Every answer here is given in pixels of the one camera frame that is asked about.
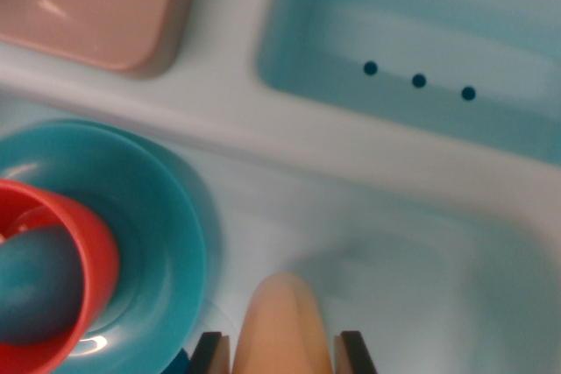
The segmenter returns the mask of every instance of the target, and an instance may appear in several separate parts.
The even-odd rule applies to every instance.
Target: toy kitchen sink
[[[0,134],[84,119],[189,168],[209,280],[188,351],[235,347],[287,271],[381,374],[558,374],[559,34],[561,0],[193,0],[142,80],[0,44]]]

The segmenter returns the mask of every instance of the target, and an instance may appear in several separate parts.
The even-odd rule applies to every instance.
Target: red plastic cup
[[[5,238],[17,235],[24,229],[21,223],[28,229],[53,223],[64,225],[82,261],[84,288],[76,324],[37,345],[0,345],[1,374],[48,374],[72,352],[109,303],[118,278],[117,244],[105,223],[80,203],[17,181],[0,179],[0,235]]]

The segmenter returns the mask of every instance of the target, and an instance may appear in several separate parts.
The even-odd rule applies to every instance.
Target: teal dish
[[[79,201],[119,247],[111,303],[53,374],[162,372],[195,324],[206,277],[202,230],[181,183],[130,139],[79,122],[0,141],[0,177]]]

